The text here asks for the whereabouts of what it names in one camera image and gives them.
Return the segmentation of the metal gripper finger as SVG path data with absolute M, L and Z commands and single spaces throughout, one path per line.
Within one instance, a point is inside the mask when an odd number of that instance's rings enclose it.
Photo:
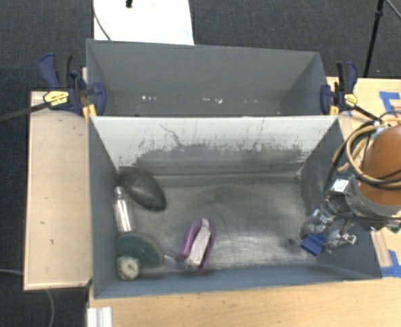
M 325 242 L 325 250 L 331 253 L 333 250 L 343 246 L 353 246 L 357 242 L 357 236 L 342 230 L 331 232 Z
M 316 208 L 314 212 L 305 218 L 302 226 L 299 229 L 300 238 L 306 238 L 311 234 L 320 234 L 326 228 L 325 214 Z

